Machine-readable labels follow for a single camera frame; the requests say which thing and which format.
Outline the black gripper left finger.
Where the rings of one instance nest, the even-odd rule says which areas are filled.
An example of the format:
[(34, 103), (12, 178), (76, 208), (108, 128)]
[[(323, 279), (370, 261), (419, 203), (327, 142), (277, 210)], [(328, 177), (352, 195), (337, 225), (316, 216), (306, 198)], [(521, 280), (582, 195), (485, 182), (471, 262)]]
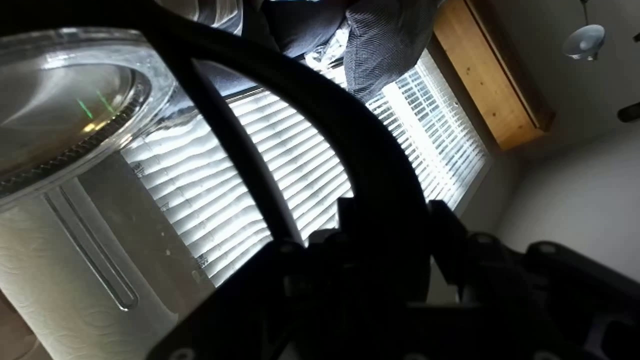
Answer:
[(147, 360), (370, 360), (373, 332), (333, 242), (271, 242)]

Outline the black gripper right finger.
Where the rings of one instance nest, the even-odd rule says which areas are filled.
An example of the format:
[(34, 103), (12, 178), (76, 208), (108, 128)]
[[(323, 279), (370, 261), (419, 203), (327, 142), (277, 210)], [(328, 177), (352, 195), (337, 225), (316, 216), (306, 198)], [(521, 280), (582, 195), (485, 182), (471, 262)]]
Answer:
[(428, 203), (433, 256), (460, 303), (488, 311), (521, 360), (640, 360), (640, 282), (552, 241), (526, 251)]

